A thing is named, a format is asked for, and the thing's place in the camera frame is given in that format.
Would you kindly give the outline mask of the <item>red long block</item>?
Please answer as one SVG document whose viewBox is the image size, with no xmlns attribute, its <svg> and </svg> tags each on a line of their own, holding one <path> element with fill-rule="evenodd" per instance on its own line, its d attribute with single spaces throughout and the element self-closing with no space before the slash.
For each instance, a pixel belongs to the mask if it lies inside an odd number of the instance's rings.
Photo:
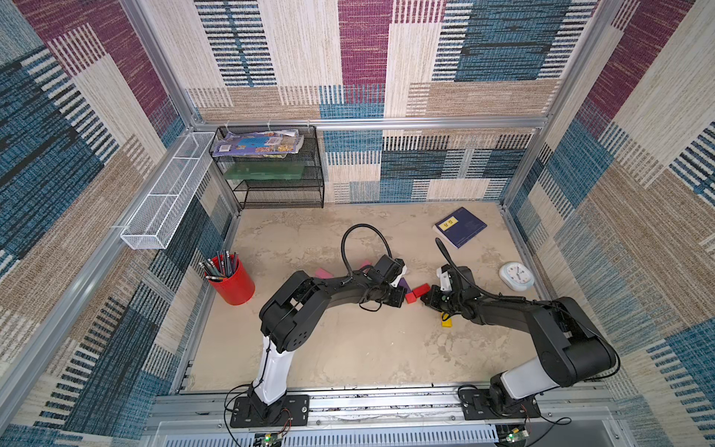
<svg viewBox="0 0 715 447">
<path fill-rule="evenodd" d="M 422 298 L 423 296 L 427 295 L 430 292 L 431 288 L 432 288 L 431 285 L 423 284 L 423 285 L 413 289 L 411 292 L 413 293 L 415 298 L 419 299 L 419 298 Z"/>
</svg>

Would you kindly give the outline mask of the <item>purple block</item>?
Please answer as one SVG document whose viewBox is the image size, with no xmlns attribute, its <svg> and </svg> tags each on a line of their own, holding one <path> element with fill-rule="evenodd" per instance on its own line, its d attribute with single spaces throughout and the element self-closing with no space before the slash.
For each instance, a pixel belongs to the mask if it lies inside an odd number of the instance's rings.
<svg viewBox="0 0 715 447">
<path fill-rule="evenodd" d="M 411 292 L 411 287 L 409 286 L 406 279 L 401 279 L 400 282 L 398 283 L 398 286 L 400 286 L 401 288 L 404 288 L 404 290 L 405 290 L 405 292 L 407 292 L 407 294 L 409 294 Z"/>
</svg>

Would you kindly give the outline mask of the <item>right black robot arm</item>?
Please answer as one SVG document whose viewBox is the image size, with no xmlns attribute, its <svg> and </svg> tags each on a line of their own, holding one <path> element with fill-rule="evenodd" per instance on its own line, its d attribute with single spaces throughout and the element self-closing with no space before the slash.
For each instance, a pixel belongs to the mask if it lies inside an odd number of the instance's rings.
<svg viewBox="0 0 715 447">
<path fill-rule="evenodd" d="M 536 357 L 491 379 L 489 398 L 499 413 L 544 391 L 571 387 L 618 365 L 616 350 L 569 297 L 538 301 L 491 297 L 472 287 L 443 292 L 434 286 L 421 301 L 444 318 L 459 316 L 477 325 L 530 335 Z"/>
</svg>

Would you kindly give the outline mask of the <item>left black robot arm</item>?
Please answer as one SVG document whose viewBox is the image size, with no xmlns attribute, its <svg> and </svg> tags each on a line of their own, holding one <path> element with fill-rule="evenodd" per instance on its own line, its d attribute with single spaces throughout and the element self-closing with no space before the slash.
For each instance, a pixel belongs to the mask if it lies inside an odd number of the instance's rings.
<svg viewBox="0 0 715 447">
<path fill-rule="evenodd" d="M 294 352 L 312 335 L 327 309 L 369 302 L 399 307 L 404 299 L 400 281 L 406 273 L 403 267 L 383 276 L 371 266 L 352 276 L 330 279 L 309 277 L 303 271 L 293 273 L 259 313 L 262 359 L 249 388 L 255 408 L 265 413 L 280 407 Z"/>
</svg>

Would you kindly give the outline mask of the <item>white round clock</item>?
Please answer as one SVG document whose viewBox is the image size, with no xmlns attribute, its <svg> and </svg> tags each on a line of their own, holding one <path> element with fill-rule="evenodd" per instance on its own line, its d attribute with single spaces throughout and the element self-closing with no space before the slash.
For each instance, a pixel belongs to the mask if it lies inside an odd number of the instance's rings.
<svg viewBox="0 0 715 447">
<path fill-rule="evenodd" d="M 525 292 L 534 286 L 534 274 L 520 262 L 503 264 L 499 269 L 499 277 L 515 292 Z"/>
</svg>

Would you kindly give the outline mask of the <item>dark blue notebook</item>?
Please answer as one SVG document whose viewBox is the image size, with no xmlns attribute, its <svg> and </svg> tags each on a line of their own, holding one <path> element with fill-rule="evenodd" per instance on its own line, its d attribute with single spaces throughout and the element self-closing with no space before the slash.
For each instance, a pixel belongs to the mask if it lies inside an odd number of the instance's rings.
<svg viewBox="0 0 715 447">
<path fill-rule="evenodd" d="M 433 227 L 452 247 L 460 249 L 482 232 L 487 227 L 487 223 L 461 207 L 437 221 Z"/>
</svg>

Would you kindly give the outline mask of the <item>red pen cup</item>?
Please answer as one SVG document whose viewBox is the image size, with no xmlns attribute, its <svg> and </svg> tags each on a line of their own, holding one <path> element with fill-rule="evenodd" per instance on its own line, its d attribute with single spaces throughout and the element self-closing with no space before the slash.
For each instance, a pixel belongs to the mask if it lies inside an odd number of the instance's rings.
<svg viewBox="0 0 715 447">
<path fill-rule="evenodd" d="M 231 277 L 213 280 L 209 276 L 205 276 L 205 279 L 228 305 L 244 305 L 253 298 L 256 290 L 255 284 L 236 254 L 230 254 L 228 259 L 233 268 Z"/>
</svg>

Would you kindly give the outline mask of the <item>green tray in rack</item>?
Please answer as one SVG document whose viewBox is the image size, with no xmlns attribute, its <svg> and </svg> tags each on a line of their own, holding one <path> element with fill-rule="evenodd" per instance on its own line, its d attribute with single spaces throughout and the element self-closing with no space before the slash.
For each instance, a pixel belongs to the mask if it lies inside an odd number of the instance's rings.
<svg viewBox="0 0 715 447">
<path fill-rule="evenodd" d="M 234 164 L 223 176 L 226 180 L 232 181 L 300 180 L 304 171 L 305 166 L 302 164 L 272 161 L 244 162 Z"/>
</svg>

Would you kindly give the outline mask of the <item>colourful magazine on rack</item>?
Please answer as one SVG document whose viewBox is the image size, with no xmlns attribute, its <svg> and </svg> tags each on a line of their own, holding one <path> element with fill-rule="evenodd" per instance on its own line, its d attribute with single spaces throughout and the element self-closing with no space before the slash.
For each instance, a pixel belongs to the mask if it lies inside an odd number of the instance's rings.
<svg viewBox="0 0 715 447">
<path fill-rule="evenodd" d="M 305 136 L 298 130 L 273 130 L 251 133 L 219 132 L 210 154 L 214 158 L 285 158 L 297 154 Z"/>
</svg>

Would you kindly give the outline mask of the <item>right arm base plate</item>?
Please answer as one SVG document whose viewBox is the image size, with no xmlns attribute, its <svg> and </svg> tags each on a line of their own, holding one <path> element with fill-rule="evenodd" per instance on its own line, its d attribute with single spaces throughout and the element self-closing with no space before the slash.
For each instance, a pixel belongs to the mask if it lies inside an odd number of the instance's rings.
<svg viewBox="0 0 715 447">
<path fill-rule="evenodd" d="M 465 420 L 530 420 L 541 415 L 534 397 L 514 400 L 499 389 L 467 385 L 458 387 L 457 396 Z"/>
</svg>

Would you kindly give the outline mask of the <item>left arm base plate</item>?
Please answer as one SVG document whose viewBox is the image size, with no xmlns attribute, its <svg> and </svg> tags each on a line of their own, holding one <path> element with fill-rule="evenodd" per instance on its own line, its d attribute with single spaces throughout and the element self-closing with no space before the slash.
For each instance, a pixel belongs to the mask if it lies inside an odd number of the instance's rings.
<svg viewBox="0 0 715 447">
<path fill-rule="evenodd" d="M 234 401 L 230 428 L 305 427 L 308 422 L 310 397 L 287 394 L 268 405 L 258 397 L 238 397 Z"/>
</svg>

